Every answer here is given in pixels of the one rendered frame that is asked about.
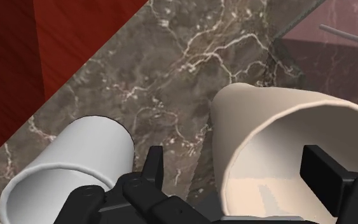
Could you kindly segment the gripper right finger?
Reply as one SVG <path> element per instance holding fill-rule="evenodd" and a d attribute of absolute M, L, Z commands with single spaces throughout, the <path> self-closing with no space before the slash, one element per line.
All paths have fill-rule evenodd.
<path fill-rule="evenodd" d="M 358 172 L 347 170 L 317 145 L 305 145 L 299 173 L 336 224 L 358 224 Z"/>

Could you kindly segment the beige tapered cup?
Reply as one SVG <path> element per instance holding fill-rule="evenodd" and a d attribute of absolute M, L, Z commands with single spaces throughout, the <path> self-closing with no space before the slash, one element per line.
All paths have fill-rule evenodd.
<path fill-rule="evenodd" d="M 335 223 L 301 179 L 301 156 L 304 145 L 317 145 L 358 172 L 358 104 L 313 91 L 234 83 L 217 93 L 210 117 L 225 215 Z"/>

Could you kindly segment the white cylindrical cup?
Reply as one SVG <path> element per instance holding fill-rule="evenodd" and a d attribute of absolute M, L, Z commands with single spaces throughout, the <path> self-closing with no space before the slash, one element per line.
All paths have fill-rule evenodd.
<path fill-rule="evenodd" d="M 132 171 L 134 142 L 117 121 L 84 116 L 70 123 L 0 196 L 2 224 L 53 224 L 68 195 L 83 185 L 112 189 Z"/>

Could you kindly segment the grey curved metal rod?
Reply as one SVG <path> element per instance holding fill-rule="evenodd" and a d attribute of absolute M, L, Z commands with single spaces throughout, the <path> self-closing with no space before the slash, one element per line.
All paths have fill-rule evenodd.
<path fill-rule="evenodd" d="M 319 29 L 321 29 L 323 31 L 326 31 L 328 33 L 334 34 L 336 36 L 339 36 L 341 38 L 352 40 L 352 41 L 355 41 L 355 42 L 358 43 L 358 36 L 357 35 L 354 35 L 354 34 L 351 34 L 351 33 L 347 33 L 347 32 L 332 28 L 332 27 L 330 27 L 328 25 L 324 25 L 324 24 L 320 24 Z"/>

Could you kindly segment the recessed sink basin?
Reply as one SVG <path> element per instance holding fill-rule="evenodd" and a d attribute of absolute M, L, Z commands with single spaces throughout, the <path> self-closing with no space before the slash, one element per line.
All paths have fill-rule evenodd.
<path fill-rule="evenodd" d="M 305 0 L 307 6 L 276 36 L 272 48 L 300 75 L 298 88 L 358 104 L 358 43 L 319 29 L 358 36 L 358 0 Z"/>

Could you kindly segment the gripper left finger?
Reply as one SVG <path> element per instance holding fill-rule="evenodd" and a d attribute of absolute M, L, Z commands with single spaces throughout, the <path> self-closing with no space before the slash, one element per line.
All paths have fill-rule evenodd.
<path fill-rule="evenodd" d="M 211 224 L 181 198 L 165 195 L 162 183 L 163 148 L 152 146 L 142 171 L 122 175 L 111 190 L 73 190 L 53 224 Z"/>

